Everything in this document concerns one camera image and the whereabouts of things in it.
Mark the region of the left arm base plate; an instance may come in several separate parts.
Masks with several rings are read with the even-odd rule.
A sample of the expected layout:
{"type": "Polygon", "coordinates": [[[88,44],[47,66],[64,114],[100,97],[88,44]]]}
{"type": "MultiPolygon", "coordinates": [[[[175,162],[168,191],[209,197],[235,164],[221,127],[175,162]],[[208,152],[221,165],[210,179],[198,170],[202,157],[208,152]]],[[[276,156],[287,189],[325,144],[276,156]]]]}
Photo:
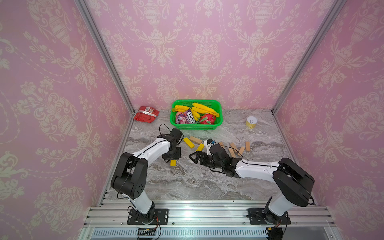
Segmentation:
{"type": "Polygon", "coordinates": [[[139,211],[128,209],[127,225],[167,225],[169,209],[152,209],[147,214],[142,214],[139,211]]]}

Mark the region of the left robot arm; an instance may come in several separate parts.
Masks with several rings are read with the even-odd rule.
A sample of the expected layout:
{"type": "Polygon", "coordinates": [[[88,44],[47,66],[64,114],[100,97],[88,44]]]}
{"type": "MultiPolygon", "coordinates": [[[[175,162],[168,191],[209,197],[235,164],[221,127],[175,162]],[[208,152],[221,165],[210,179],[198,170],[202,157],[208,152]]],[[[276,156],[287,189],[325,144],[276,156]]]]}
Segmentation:
{"type": "Polygon", "coordinates": [[[183,138],[181,130],[173,128],[168,134],[159,134],[147,147],[135,153],[123,153],[115,168],[111,188],[119,199],[128,199],[128,225],[150,225],[158,222],[155,203],[145,192],[148,166],[158,158],[178,160],[181,158],[179,144],[183,138]]]}

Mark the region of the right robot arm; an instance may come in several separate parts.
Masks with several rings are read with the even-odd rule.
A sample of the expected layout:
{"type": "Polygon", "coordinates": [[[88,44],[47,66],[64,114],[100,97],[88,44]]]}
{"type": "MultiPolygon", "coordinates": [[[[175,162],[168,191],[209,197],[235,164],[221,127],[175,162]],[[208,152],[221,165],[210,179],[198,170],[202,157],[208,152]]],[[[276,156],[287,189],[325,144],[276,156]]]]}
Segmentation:
{"type": "Polygon", "coordinates": [[[189,155],[195,163],[209,168],[212,172],[230,178],[258,179],[275,183],[280,192],[270,197],[259,214],[269,224],[278,225],[292,207],[314,206],[312,190],[314,178],[289,158],[278,162],[250,162],[231,157],[219,144],[209,147],[207,153],[196,151],[189,155]]]}

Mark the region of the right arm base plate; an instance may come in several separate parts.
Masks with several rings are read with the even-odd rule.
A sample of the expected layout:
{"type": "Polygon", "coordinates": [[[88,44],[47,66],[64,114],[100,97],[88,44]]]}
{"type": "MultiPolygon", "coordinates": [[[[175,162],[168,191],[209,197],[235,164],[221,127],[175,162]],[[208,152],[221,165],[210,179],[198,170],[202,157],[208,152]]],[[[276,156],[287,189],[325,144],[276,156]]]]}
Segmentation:
{"type": "Polygon", "coordinates": [[[249,219],[251,225],[290,225],[291,219],[288,212],[285,212],[282,216],[276,216],[270,211],[264,211],[264,209],[247,209],[246,217],[249,219]]]}

